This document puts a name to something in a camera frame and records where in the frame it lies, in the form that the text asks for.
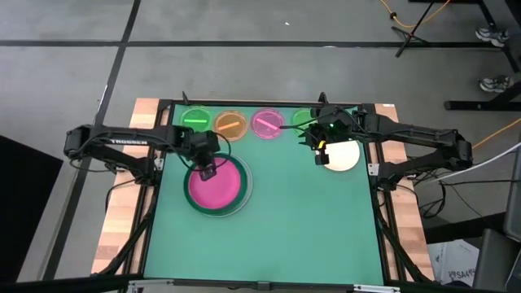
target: petri dish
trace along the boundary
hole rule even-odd
[[[309,109],[309,108],[297,110],[295,112],[295,114],[293,114],[293,117],[291,118],[291,125],[298,125],[300,123],[304,123],[305,121],[311,120],[312,117],[311,117],[310,111],[311,111],[311,109]],[[302,125],[302,126],[299,126],[299,127],[302,128],[302,129],[307,129],[308,125],[310,125],[312,123],[316,123],[316,121],[309,122],[308,124],[305,124],[305,125]],[[297,135],[301,135],[302,134],[302,131],[300,131],[298,129],[294,129],[294,130],[295,130]]]
[[[274,139],[281,133],[284,116],[273,108],[263,108],[253,113],[250,121],[253,133],[262,139]]]
[[[222,134],[231,142],[237,141],[247,132],[247,120],[239,111],[224,111],[213,122],[213,131]]]
[[[211,123],[212,116],[204,107],[189,107],[181,114],[181,125],[191,127],[196,132],[210,130]]]
[[[217,175],[202,181],[199,172],[188,170],[184,191],[188,203],[207,216],[229,216],[240,210],[252,194],[252,172],[235,155],[215,154]]]

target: green petri dish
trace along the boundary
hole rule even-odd
[[[311,109],[309,109],[309,108],[304,108],[304,109],[297,110],[295,112],[295,114],[293,114],[293,117],[291,118],[291,124],[292,125],[298,125],[298,124],[303,123],[305,121],[312,120],[310,110]],[[310,125],[312,123],[316,123],[316,121],[310,122],[310,123],[308,123],[306,125],[302,125],[302,126],[299,126],[299,127],[302,128],[302,129],[307,129],[308,125]],[[302,131],[300,131],[298,129],[295,129],[295,132],[296,132],[297,135],[301,135],[302,134]]]
[[[215,161],[216,165],[225,163],[207,181],[202,181],[197,171],[186,172],[185,197],[193,209],[207,216],[229,216],[248,201],[253,187],[252,173],[244,161],[233,155],[215,154]]]
[[[181,114],[181,125],[191,127],[196,132],[210,130],[212,116],[203,107],[190,107]]]

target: white cable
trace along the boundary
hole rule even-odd
[[[468,169],[466,169],[466,170],[462,170],[462,171],[459,171],[459,172],[455,172],[455,173],[449,174],[449,175],[447,175],[447,176],[443,176],[443,177],[441,177],[441,178],[436,178],[436,179],[433,179],[433,180],[427,181],[426,184],[428,184],[428,183],[432,183],[432,182],[436,182],[436,181],[440,181],[440,180],[444,180],[444,179],[446,179],[446,178],[453,177],[453,176],[456,176],[456,175],[459,175],[459,174],[462,174],[462,173],[465,173],[465,172],[469,172],[469,171],[472,171],[472,170],[477,169],[477,168],[479,168],[479,167],[483,167],[483,166],[485,166],[486,164],[488,164],[488,163],[492,163],[493,161],[495,161],[495,160],[501,158],[502,156],[504,156],[504,155],[510,153],[511,151],[515,150],[515,149],[518,148],[519,146],[521,146],[521,142],[518,143],[518,144],[516,144],[515,146],[511,147],[510,149],[508,149],[508,150],[506,150],[506,151],[503,151],[501,154],[496,155],[495,157],[491,158],[490,160],[486,160],[486,161],[484,161],[483,163],[478,164],[478,165],[476,165],[476,166],[474,166],[474,167],[472,167],[472,168],[468,168]]]

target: wooden table frame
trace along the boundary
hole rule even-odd
[[[225,101],[205,101],[198,100],[197,103],[223,103]],[[159,100],[158,98],[138,98],[134,106],[134,112],[130,120],[129,127],[150,129],[154,125],[165,125],[172,120],[173,113],[169,111],[169,105],[172,100]],[[300,105],[312,106],[317,103],[298,103]],[[385,115],[398,121],[396,109],[392,104],[366,104],[364,108],[371,108],[378,114]],[[405,155],[404,144],[401,142],[384,142],[380,145],[373,143],[367,145],[369,149],[369,159],[372,163],[378,163],[379,158],[385,159],[387,162],[400,163],[407,160]],[[147,146],[125,146],[123,152],[135,157],[143,157],[152,155],[153,150]],[[132,179],[132,175],[128,172],[118,173],[114,184]],[[399,183],[413,189],[409,180],[403,179]],[[128,240],[131,231],[135,229],[139,221],[142,219],[144,212],[149,208],[152,194],[156,192],[152,187],[142,188],[141,186],[129,183],[122,187],[114,189],[112,192],[105,222],[101,231],[98,249],[94,258],[92,272],[96,273],[104,269],[110,260],[122,248]],[[411,260],[420,268],[422,273],[430,279],[434,279],[431,261],[427,251],[427,244],[423,233],[422,221],[420,218],[418,203],[416,197],[407,189],[398,187],[397,190],[385,195],[383,192],[378,194],[380,202],[387,199],[386,206],[381,207],[384,217],[387,219],[389,226],[397,232],[401,246],[405,249]],[[146,231],[135,248],[132,251],[130,261],[118,270],[118,273],[141,273],[144,269],[144,253],[147,248],[146,237],[149,237],[149,231]],[[381,237],[380,241],[385,241],[386,257],[382,258],[384,275],[386,274],[390,280],[412,280],[412,278],[403,270],[403,266],[396,262],[396,256],[389,242]]]

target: shoe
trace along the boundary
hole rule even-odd
[[[504,47],[505,42],[508,41],[508,31],[499,30],[497,28],[478,28],[475,35],[481,41],[491,42],[496,47]]]
[[[512,79],[508,76],[486,77],[479,81],[479,87],[489,93],[502,93],[512,85]]]

